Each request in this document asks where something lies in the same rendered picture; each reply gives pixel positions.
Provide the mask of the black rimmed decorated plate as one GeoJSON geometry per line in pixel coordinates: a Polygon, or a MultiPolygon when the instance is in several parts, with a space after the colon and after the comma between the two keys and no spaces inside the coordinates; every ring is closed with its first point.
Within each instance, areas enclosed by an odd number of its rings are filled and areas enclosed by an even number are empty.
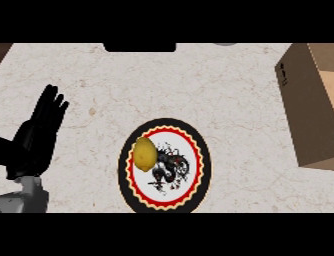
{"type": "Polygon", "coordinates": [[[211,158],[196,129],[183,121],[159,118],[130,134],[118,158],[118,186],[125,203],[137,213],[189,213],[207,194],[211,158]],[[143,172],[134,164],[134,146],[148,138],[156,162],[143,172]]]}

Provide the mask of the brown cardboard box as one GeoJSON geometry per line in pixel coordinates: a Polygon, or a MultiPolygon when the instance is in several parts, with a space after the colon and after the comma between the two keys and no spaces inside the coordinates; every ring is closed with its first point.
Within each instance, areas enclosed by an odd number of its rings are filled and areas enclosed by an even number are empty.
{"type": "Polygon", "coordinates": [[[298,166],[334,170],[334,43],[292,44],[275,72],[298,166]]]}

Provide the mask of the yellow lemon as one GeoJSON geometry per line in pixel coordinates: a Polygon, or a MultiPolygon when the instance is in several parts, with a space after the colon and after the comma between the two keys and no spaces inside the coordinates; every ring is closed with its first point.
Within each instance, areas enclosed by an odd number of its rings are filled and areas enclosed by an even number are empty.
{"type": "Polygon", "coordinates": [[[158,153],[152,141],[146,137],[140,137],[136,140],[133,150],[133,160],[137,169],[148,172],[156,163],[156,157],[158,153]]]}

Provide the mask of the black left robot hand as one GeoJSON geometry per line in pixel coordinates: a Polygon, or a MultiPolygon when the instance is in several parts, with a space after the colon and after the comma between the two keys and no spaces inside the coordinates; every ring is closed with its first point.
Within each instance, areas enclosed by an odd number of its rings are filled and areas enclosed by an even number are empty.
{"type": "Polygon", "coordinates": [[[38,177],[47,170],[68,105],[57,87],[47,85],[31,118],[21,124],[13,139],[0,137],[0,165],[6,167],[9,180],[38,177]]]}

